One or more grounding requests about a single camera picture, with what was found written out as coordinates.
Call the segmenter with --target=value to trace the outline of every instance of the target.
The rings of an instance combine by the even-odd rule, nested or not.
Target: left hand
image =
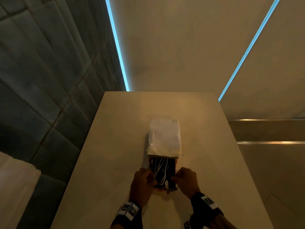
[[[153,193],[153,187],[157,184],[154,180],[154,174],[150,169],[140,168],[135,172],[132,185],[130,187],[129,201],[136,201],[141,208],[148,203],[151,194]]]

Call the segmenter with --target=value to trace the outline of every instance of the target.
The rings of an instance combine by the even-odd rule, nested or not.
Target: black wristband
[[[141,206],[135,201],[125,203],[116,213],[111,226],[114,224],[119,224],[124,229],[143,229]]]
[[[203,193],[197,192],[194,194],[191,198],[191,204],[193,215],[189,223],[192,229],[202,229],[204,226],[210,227],[211,222],[218,214],[224,215],[218,206]]]

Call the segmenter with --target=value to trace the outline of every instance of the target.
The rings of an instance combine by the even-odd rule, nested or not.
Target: blue led light strip
[[[115,30],[115,25],[114,25],[114,20],[113,20],[113,16],[112,16],[112,12],[111,12],[111,7],[110,7],[110,2],[109,2],[109,0],[106,0],[106,5],[107,5],[107,9],[108,9],[108,14],[109,14],[109,18],[110,18],[110,23],[111,23],[111,28],[112,28],[112,32],[113,32],[113,36],[114,36],[114,41],[115,41],[117,53],[118,53],[118,55],[119,55],[119,60],[120,60],[120,65],[121,65],[121,69],[122,69],[122,74],[123,74],[123,78],[124,78],[124,82],[125,82],[126,91],[129,92],[129,87],[128,87],[127,78],[126,78],[126,73],[125,73],[125,69],[124,69],[122,54],[121,54],[121,50],[120,50],[120,46],[119,46],[119,40],[117,39],[116,30]]]
[[[250,43],[250,46],[248,47],[248,49],[246,50],[246,52],[245,52],[244,55],[242,56],[242,59],[240,60],[239,64],[237,65],[237,67],[236,67],[236,69],[235,69],[235,71],[233,72],[231,78],[229,79],[227,85],[225,86],[224,90],[222,91],[221,95],[219,96],[218,101],[220,101],[220,100],[222,99],[222,97],[224,96],[224,94],[226,93],[226,91],[227,91],[228,87],[230,86],[232,80],[234,79],[236,73],[237,73],[238,70],[240,69],[242,63],[245,61],[247,55],[249,54],[250,50],[252,49],[252,47],[253,47],[254,43],[256,42],[258,36],[260,35],[260,33],[262,32],[262,30],[264,29],[266,23],[268,22],[270,16],[272,15],[272,13],[273,13],[274,9],[276,8],[276,6],[278,5],[278,2],[279,2],[279,1],[280,1],[280,0],[274,0],[274,2],[273,2],[273,4],[272,4],[271,8],[269,9],[269,11],[268,11],[268,13],[267,13],[267,15],[266,15],[264,21],[262,22],[261,26],[259,27],[258,31],[256,32],[256,34],[255,34],[255,36],[254,36],[254,38],[253,38],[253,40],[252,40],[252,42]]]

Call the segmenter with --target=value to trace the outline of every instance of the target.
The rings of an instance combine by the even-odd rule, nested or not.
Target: table
[[[51,229],[110,227],[128,200],[135,171],[147,166],[151,118],[179,119],[177,168],[197,173],[201,191],[237,228],[273,228],[213,93],[105,92]],[[184,228],[192,208],[181,191],[154,192],[143,227]]]

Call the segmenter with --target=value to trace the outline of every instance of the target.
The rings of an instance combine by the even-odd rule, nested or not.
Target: hand
[[[153,193],[153,187],[157,184],[154,180],[154,174],[150,169],[140,168],[135,172],[132,185],[130,187],[129,201],[136,201],[141,208],[148,203],[151,194]]]
[[[191,199],[195,193],[200,192],[197,182],[197,175],[191,169],[182,167],[176,173],[176,176],[171,177],[171,179],[189,199]]]

